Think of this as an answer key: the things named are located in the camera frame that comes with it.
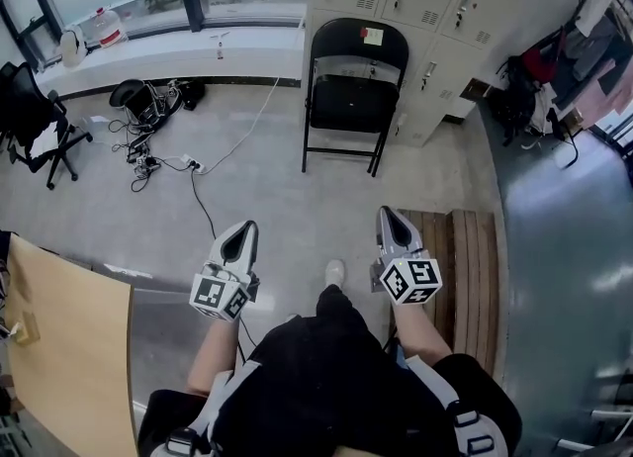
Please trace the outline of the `small cardboard box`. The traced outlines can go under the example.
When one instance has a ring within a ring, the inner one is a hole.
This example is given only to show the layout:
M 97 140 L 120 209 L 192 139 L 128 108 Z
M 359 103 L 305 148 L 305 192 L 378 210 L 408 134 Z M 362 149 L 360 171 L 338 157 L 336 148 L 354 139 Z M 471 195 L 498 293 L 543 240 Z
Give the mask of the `small cardboard box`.
M 22 312 L 12 328 L 13 340 L 21 346 L 28 346 L 41 339 L 38 324 L 33 313 Z

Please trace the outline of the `person's right forearm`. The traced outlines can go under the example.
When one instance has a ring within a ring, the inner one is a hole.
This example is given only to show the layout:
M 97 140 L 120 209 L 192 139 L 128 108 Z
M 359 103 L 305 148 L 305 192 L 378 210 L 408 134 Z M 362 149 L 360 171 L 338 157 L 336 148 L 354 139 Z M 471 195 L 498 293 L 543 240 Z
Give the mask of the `person's right forearm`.
M 423 305 L 392 305 L 397 335 L 406 359 L 419 357 L 429 366 L 452 350 L 430 321 Z

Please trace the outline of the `white plastic jug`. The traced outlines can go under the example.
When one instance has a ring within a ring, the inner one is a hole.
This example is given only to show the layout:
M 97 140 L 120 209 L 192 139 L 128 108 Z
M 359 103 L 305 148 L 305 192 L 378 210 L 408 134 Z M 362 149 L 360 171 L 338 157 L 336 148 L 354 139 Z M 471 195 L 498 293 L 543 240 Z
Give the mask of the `white plastic jug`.
M 63 66 L 77 67 L 88 54 L 88 46 L 82 29 L 79 26 L 71 26 L 63 31 L 58 48 Z

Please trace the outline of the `wooden slat pallet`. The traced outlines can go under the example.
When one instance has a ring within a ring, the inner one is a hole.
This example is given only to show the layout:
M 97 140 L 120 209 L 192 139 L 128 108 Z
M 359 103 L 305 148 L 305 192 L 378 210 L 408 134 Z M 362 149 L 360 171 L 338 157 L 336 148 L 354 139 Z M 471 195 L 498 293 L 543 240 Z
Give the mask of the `wooden slat pallet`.
M 444 286 L 424 306 L 453 351 L 466 353 L 493 374 L 497 359 L 499 261 L 495 216 L 453 210 L 404 210 L 424 248 L 438 261 Z

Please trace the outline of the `clear jug with red label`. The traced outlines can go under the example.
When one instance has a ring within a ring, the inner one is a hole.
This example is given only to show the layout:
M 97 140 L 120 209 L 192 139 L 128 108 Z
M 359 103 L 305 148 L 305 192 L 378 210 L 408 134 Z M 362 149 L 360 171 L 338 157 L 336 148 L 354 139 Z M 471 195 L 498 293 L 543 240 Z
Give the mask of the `clear jug with red label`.
M 99 8 L 93 18 L 93 35 L 101 48 L 129 40 L 120 16 L 113 10 Z

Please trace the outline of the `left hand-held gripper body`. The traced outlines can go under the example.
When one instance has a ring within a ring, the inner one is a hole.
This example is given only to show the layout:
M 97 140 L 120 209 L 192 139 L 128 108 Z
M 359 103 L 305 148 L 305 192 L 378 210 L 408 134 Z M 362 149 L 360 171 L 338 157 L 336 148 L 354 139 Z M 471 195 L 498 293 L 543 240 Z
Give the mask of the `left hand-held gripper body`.
M 194 276 L 190 306 L 208 318 L 235 321 L 246 304 L 256 300 L 259 285 L 259 278 L 252 272 L 238 272 L 208 261 Z

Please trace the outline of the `person's right white shoe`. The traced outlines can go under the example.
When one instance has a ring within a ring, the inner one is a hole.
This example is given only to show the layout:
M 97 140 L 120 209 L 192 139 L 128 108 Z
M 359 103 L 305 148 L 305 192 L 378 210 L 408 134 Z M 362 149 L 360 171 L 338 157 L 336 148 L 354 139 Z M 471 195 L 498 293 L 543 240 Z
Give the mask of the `person's right white shoe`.
M 345 264 L 340 259 L 330 260 L 325 268 L 325 286 L 335 286 L 341 289 L 346 277 Z

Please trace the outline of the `clothes rack with garments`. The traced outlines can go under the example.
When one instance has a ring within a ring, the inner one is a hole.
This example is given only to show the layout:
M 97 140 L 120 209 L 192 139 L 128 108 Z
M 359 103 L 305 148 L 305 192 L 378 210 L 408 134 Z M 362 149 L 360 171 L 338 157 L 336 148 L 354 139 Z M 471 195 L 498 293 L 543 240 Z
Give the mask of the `clothes rack with garments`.
M 504 147 L 522 137 L 575 145 L 567 109 L 578 112 L 581 130 L 633 98 L 633 15 L 621 0 L 579 0 L 564 24 L 509 56 L 497 76 L 502 87 L 487 105 Z

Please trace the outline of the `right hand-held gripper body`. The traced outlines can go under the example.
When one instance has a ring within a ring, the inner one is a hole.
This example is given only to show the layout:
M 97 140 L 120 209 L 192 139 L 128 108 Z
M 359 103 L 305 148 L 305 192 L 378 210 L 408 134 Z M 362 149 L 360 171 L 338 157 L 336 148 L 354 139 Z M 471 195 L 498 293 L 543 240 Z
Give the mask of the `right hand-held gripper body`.
M 395 306 L 418 306 L 441 290 L 439 263 L 426 249 L 388 260 L 379 258 L 370 267 L 371 291 L 385 292 Z

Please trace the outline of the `black swivel office chair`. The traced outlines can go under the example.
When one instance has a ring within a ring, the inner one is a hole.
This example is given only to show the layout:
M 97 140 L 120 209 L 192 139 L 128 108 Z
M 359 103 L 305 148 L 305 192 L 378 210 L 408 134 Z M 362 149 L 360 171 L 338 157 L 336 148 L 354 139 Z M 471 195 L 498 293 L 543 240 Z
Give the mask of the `black swivel office chair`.
M 53 178 L 64 165 L 73 181 L 78 179 L 68 152 L 92 135 L 67 119 L 58 94 L 44 94 L 27 63 L 7 62 L 0 67 L 0 141 L 8 141 L 9 160 L 26 165 L 33 173 L 50 166 L 46 186 L 55 188 Z

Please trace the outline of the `black folding chair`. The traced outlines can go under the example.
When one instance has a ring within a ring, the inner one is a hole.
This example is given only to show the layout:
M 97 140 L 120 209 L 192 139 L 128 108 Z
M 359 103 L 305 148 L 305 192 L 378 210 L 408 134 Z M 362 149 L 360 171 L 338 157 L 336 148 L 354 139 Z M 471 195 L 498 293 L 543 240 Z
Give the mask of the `black folding chair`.
M 381 46 L 366 45 L 363 28 L 384 31 Z M 398 72 L 398 80 L 326 73 L 317 75 L 317 62 L 325 57 L 354 56 L 370 63 L 383 63 Z M 307 170 L 308 154 L 339 154 L 368 157 L 367 172 L 375 176 L 400 99 L 408 67 L 409 47 L 396 28 L 376 21 L 354 18 L 333 19 L 313 36 L 310 47 L 307 97 L 305 99 L 302 170 Z M 309 144 L 310 130 L 371 134 L 377 137 L 372 151 L 318 147 Z

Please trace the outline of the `small white tool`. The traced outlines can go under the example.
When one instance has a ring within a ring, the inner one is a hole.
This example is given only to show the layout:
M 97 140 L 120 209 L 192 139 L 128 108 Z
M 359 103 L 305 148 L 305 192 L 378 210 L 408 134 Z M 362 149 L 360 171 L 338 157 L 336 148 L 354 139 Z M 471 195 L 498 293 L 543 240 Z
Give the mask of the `small white tool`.
M 230 34 L 230 31 L 219 32 L 210 35 L 210 40 L 216 43 L 216 58 L 223 60 L 224 57 L 224 38 Z

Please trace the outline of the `white metal shelf rack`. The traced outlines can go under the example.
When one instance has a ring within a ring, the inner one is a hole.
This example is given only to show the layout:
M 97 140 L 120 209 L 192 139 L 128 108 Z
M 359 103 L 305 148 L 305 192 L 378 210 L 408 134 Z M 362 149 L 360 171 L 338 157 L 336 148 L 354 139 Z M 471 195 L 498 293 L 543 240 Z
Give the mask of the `white metal shelf rack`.
M 633 435 L 633 369 L 595 378 L 588 434 L 580 441 L 559 438 L 555 448 L 580 454 Z

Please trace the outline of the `white window ledge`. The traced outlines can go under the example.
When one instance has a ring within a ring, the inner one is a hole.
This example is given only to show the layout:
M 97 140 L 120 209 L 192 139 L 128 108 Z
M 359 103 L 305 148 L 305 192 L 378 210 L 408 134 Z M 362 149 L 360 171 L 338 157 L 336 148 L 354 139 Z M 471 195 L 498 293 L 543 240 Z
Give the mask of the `white window ledge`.
M 224 38 L 224 59 L 216 58 L 210 35 Z M 302 75 L 304 31 L 298 27 L 228 27 L 198 33 L 173 32 L 131 40 L 88 54 L 75 68 L 56 64 L 36 76 L 45 92 L 61 96 L 116 86 L 127 79 L 245 77 L 298 80 Z

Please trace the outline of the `black bag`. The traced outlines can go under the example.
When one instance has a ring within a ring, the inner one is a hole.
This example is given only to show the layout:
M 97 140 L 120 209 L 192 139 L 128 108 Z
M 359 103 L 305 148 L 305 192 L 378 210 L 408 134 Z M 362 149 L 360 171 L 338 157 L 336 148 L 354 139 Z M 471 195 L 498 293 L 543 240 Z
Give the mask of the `black bag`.
M 198 79 L 183 81 L 179 86 L 183 108 L 194 111 L 206 95 L 206 84 Z

